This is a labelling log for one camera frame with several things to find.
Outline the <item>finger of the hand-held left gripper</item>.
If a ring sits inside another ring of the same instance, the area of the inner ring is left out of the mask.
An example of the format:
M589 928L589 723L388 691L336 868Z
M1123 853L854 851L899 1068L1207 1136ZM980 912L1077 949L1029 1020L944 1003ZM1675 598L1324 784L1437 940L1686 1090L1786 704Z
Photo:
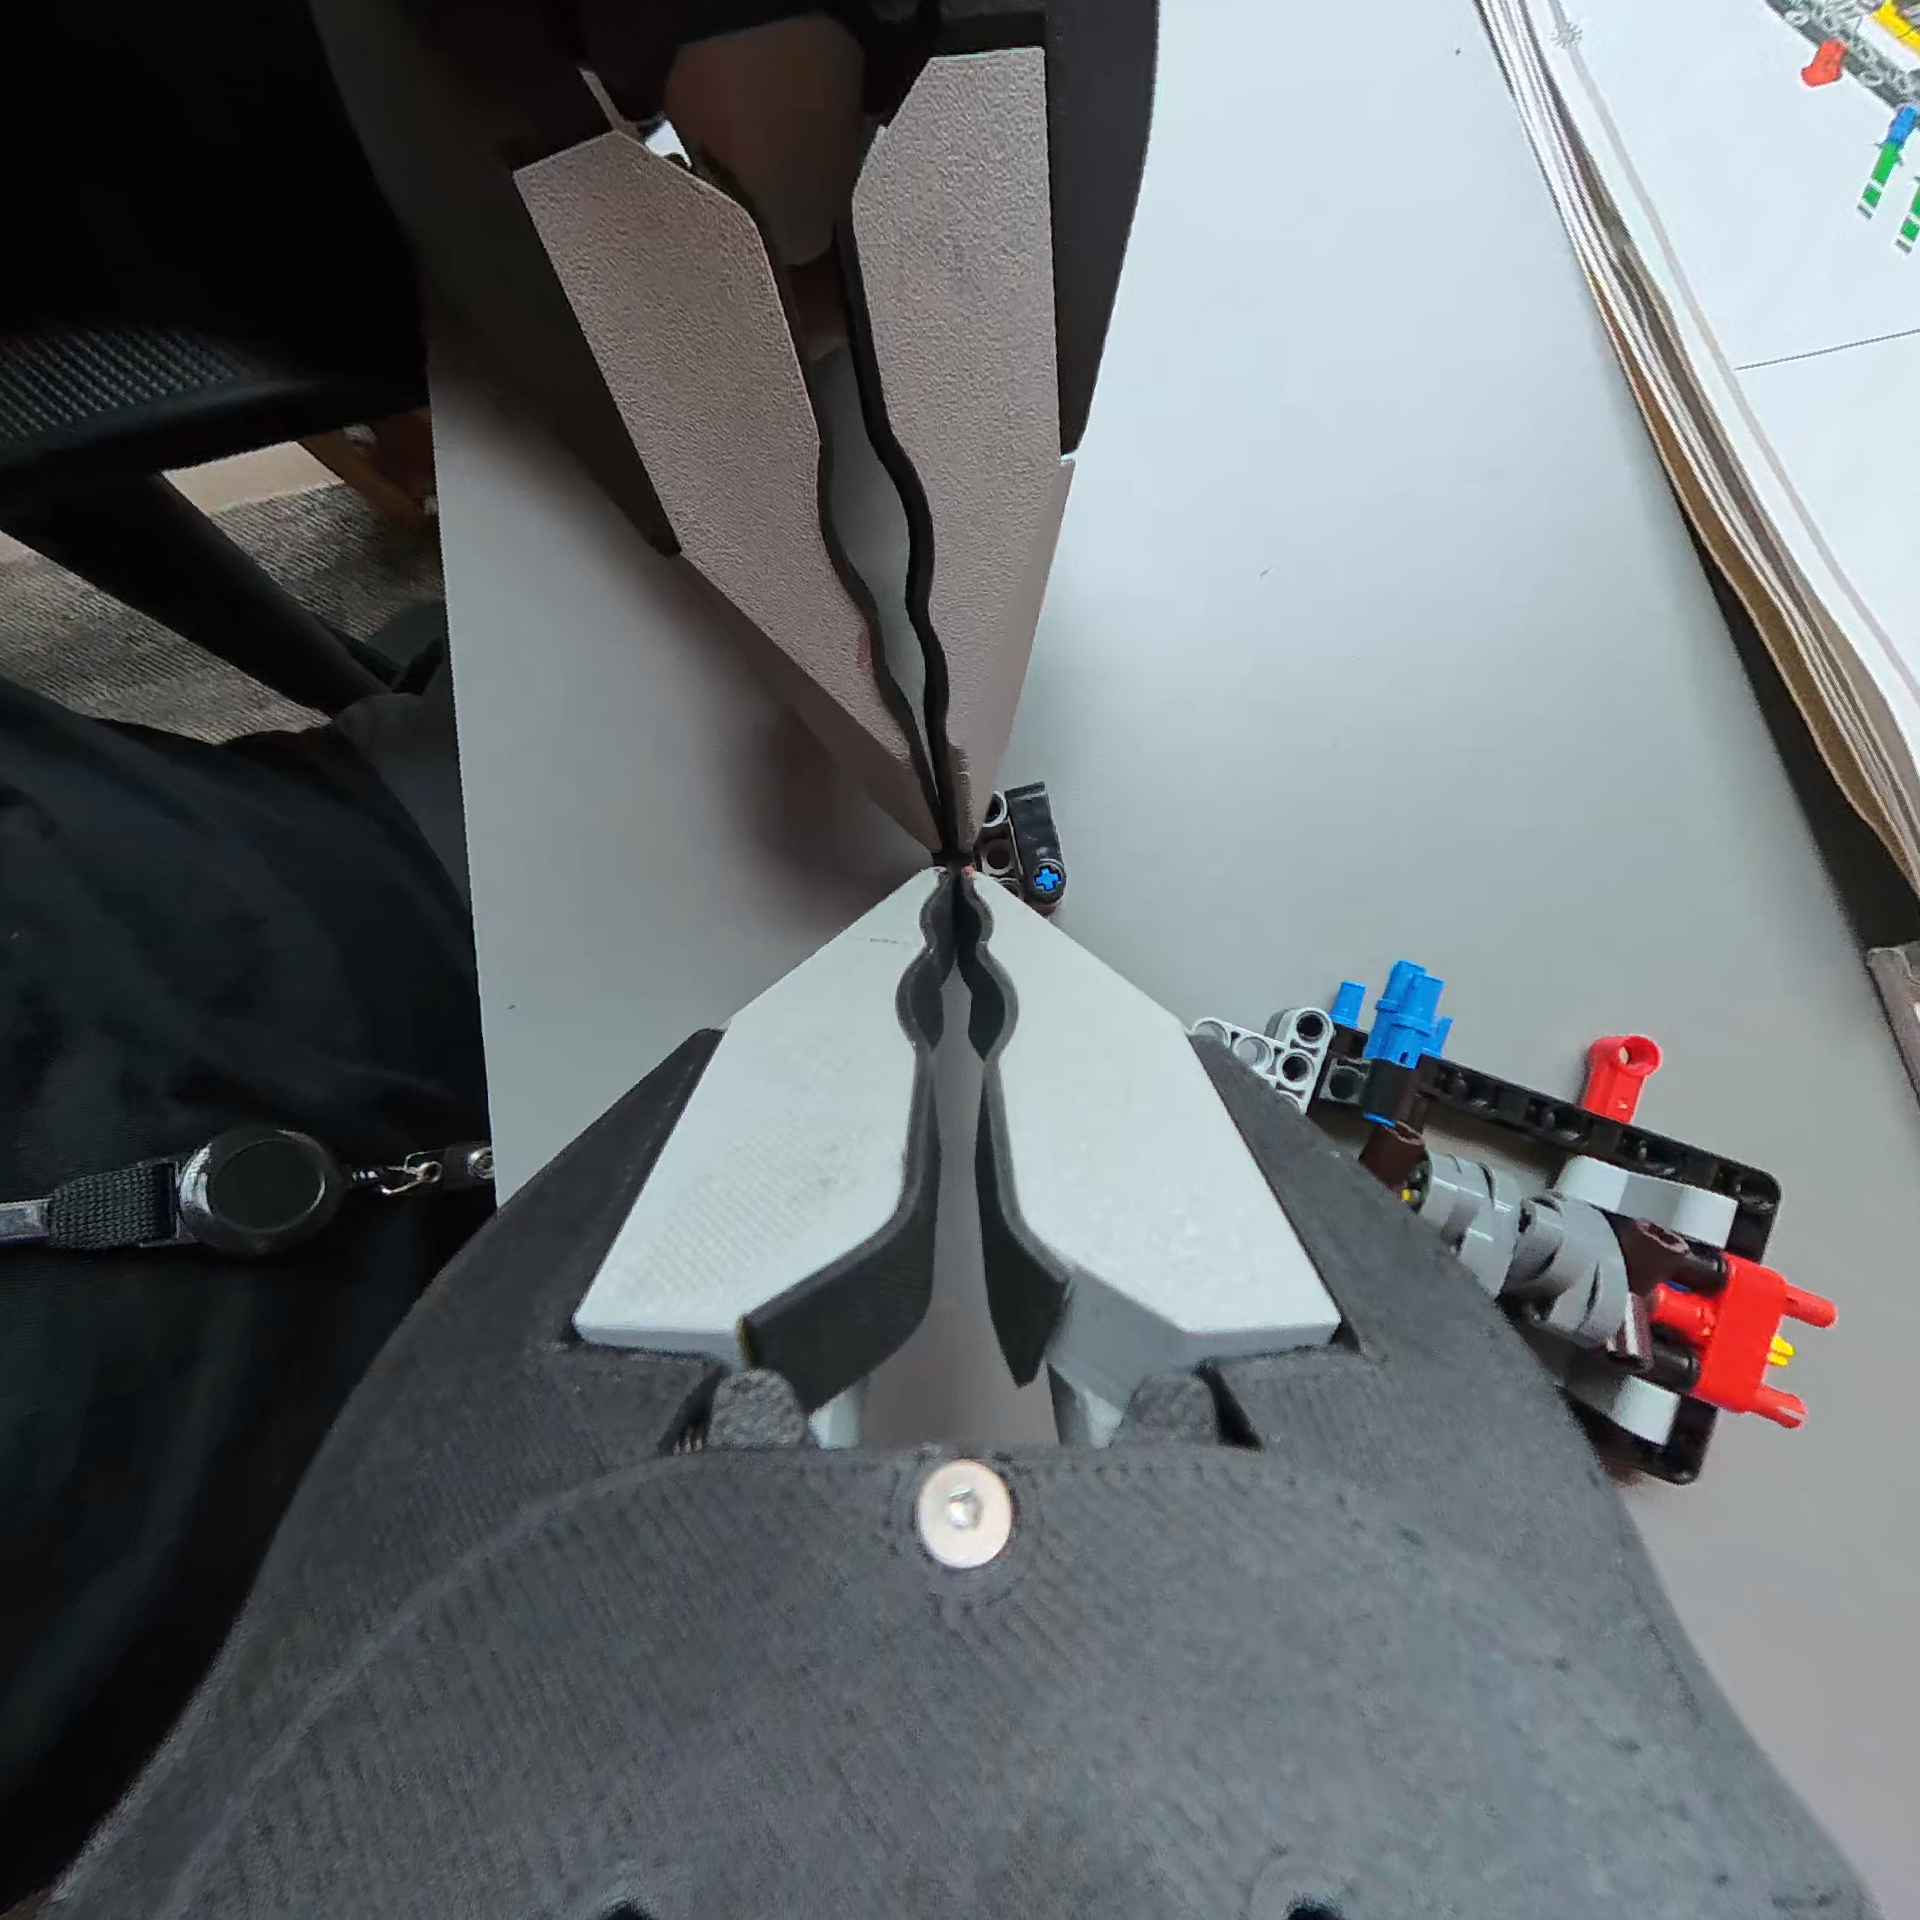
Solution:
M678 555L752 627L760 674L836 766L939 851L870 596L826 524L822 428L750 209L629 130L515 186Z
M859 166L846 264L862 411L908 528L928 747L966 845L1011 742L1072 485L1043 48L923 65Z

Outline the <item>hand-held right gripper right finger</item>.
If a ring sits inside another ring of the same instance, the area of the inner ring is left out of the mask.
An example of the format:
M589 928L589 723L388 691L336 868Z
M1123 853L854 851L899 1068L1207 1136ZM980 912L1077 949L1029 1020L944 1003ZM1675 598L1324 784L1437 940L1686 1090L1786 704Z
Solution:
M1340 1307L1179 1020L994 880L962 882L959 970L1011 1376L1138 1388L1330 1345Z

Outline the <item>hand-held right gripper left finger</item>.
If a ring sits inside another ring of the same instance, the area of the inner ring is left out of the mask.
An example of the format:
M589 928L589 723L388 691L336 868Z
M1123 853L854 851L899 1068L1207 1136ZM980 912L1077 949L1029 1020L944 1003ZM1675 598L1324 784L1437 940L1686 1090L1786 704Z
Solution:
M760 1369L802 1404L919 1328L939 1201L946 874L834 936L723 1028L571 1326Z

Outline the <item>lego chassis assembly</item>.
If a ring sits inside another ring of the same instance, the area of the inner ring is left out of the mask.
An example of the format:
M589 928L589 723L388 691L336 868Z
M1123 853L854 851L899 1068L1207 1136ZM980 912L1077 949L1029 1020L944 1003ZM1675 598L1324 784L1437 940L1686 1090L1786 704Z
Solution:
M1448 1058L1445 990L1402 958L1378 992L1343 981L1261 1027L1189 1032L1306 1117L1363 1123L1360 1164L1474 1276L1610 1465L1688 1486L1722 1417L1799 1430L1789 1331L1837 1310L1770 1262L1779 1179L1642 1123L1658 1041L1597 1038L1579 1092L1552 1094Z

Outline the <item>black three-hole lego beam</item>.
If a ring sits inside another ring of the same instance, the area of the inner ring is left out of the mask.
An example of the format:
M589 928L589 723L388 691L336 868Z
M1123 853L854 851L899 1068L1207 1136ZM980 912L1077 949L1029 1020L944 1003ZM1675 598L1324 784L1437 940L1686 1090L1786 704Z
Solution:
M1011 787L1004 796L1006 796L1006 803L1008 803L1011 825L1014 829L1016 851L1020 851L1020 867L1021 867L1020 891L1021 891L1024 901L1029 905L1034 905L1034 909L1037 909L1046 917L1046 914L1059 909L1059 905L1064 901L1064 890L1067 890L1064 853L1062 853L1062 841L1061 841L1059 827L1054 822L1046 784L1044 782L1034 782L1034 784ZM1026 875L1034 870L1036 861L1044 860L1044 857L1059 860L1064 868L1064 890L1062 890L1062 898L1059 898L1059 902L1037 901L1026 891Z

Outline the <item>person's left forearm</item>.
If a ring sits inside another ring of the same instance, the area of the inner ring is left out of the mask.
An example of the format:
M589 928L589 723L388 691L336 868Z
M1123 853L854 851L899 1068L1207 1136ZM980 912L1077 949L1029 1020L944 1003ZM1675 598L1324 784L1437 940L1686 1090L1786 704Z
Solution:
M2 5L4 326L422 357L415 259L309 5Z

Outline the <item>lego instruction booklet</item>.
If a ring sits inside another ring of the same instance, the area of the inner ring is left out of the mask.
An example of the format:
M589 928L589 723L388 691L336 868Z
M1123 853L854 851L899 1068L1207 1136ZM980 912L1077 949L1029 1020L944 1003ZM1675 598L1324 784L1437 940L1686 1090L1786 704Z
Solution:
M1688 531L1916 896L1916 5L1476 11Z

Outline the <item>person's left hand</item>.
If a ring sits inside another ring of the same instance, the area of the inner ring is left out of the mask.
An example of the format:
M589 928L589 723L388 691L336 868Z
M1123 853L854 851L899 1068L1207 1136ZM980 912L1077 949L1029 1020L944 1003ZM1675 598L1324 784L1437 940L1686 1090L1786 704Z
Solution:
M662 90L680 145L757 210L805 364L848 341L831 242L867 141L863 78L853 33L807 11L680 45Z

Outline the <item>wooden table leg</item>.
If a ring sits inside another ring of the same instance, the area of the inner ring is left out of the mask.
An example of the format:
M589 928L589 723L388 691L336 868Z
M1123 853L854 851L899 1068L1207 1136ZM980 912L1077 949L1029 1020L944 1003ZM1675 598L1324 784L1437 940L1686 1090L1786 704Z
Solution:
M358 493L384 521L411 536L438 521L434 420L427 408L350 422L307 440L300 448Z

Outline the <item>black badge reel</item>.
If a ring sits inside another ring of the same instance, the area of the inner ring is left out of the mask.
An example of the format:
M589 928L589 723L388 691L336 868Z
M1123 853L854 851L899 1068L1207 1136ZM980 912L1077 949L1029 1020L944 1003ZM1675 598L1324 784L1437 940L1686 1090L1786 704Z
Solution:
M344 1168L318 1138L236 1126L178 1164L176 1235L229 1258L274 1258L324 1232L344 1194Z

